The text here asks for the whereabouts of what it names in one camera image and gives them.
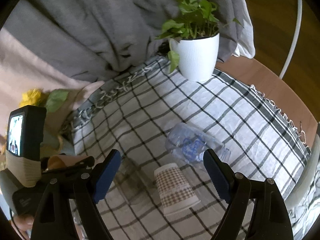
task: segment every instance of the bolt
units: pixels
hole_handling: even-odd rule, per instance
[[[240,172],[237,172],[237,173],[235,174],[235,177],[236,177],[237,179],[243,179],[243,174],[240,173]]]
[[[56,178],[53,178],[53,179],[50,180],[50,184],[56,184],[57,181],[58,181],[58,180],[57,180]]]
[[[87,179],[89,177],[90,177],[89,173],[82,173],[81,174],[81,179]]]
[[[267,182],[269,184],[274,184],[275,183],[275,181],[272,178],[267,178]]]

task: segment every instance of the clear plastic bottle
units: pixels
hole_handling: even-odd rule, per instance
[[[213,149],[222,162],[227,162],[231,152],[214,137],[185,123],[178,123],[172,128],[165,142],[169,153],[185,163],[204,169],[203,154]]]

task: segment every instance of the pink fabric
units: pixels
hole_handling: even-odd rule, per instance
[[[6,29],[0,31],[0,137],[4,137],[10,112],[17,109],[21,94],[29,89],[69,89],[68,99],[55,113],[47,115],[46,128],[57,133],[69,114],[104,82],[90,84],[69,78],[25,48]]]

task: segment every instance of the paper cup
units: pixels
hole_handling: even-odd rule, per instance
[[[176,214],[200,202],[177,164],[169,163],[156,169],[155,178],[165,216]]]

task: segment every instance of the checkered tablecloth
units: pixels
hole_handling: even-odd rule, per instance
[[[97,205],[114,239],[210,239],[226,210],[208,174],[180,163],[165,150],[170,129],[191,123],[226,144],[229,165],[250,179],[272,177],[286,198],[300,177],[308,149],[297,129],[273,102],[215,69],[205,83],[190,82],[179,71],[167,72],[168,60],[157,56],[106,82],[68,119],[78,155],[102,162],[118,149],[154,180],[153,172],[176,162],[201,203],[165,217],[158,194],[127,205],[116,187]],[[252,214],[250,201],[239,239]]]

